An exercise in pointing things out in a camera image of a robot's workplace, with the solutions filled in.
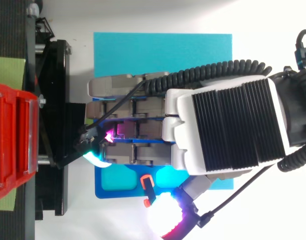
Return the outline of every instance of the glowing led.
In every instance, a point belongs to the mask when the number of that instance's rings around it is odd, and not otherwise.
[[[154,232],[164,236],[183,220],[182,215],[182,209],[176,199],[170,192],[165,192],[148,208],[148,223]]]
[[[113,142],[113,140],[112,140],[112,134],[111,134],[110,132],[108,132],[107,135],[106,135],[106,137],[105,137],[105,139],[106,139],[107,141],[109,141],[110,143],[112,143],[112,142]]]
[[[93,152],[89,151],[85,155],[83,155],[84,158],[86,158],[90,163],[93,165],[99,167],[99,168],[106,168],[111,165],[109,162],[101,161],[102,155],[100,154],[99,157],[95,156]]]

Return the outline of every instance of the black heat sink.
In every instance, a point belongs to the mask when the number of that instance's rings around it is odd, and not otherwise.
[[[285,156],[267,79],[192,99],[208,171],[253,167]]]

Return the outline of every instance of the red plastic bin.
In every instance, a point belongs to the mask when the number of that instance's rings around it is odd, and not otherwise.
[[[38,122],[37,97],[0,84],[0,199],[37,170]]]
[[[17,91],[16,187],[27,182],[38,166],[39,103],[37,97]]]
[[[0,84],[0,199],[16,184],[16,91]]]

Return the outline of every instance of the orange clip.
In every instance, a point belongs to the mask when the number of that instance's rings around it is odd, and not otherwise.
[[[151,206],[151,203],[149,202],[148,199],[145,199],[145,200],[144,200],[144,205],[145,205],[146,208],[148,208],[148,207]]]
[[[153,187],[155,186],[154,180],[153,180],[153,178],[152,178],[152,176],[150,174],[142,175],[142,177],[141,177],[141,184],[142,184],[142,187],[143,187],[144,190],[146,190],[146,187],[144,185],[144,179],[147,179],[147,178],[149,178],[151,180],[152,186]]]

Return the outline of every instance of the white background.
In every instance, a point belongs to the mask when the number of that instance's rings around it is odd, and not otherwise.
[[[73,48],[69,100],[86,103],[93,77],[93,32],[230,33],[233,59],[296,70],[294,45],[306,29],[306,0],[44,0],[57,39]],[[241,186],[254,172],[236,179]],[[44,212],[36,240],[158,240],[147,226],[143,198],[98,199],[94,167],[84,159],[69,168],[69,207],[63,217]],[[208,191],[197,201],[212,210],[233,191]],[[306,166],[291,173],[270,169],[186,240],[306,239]]]

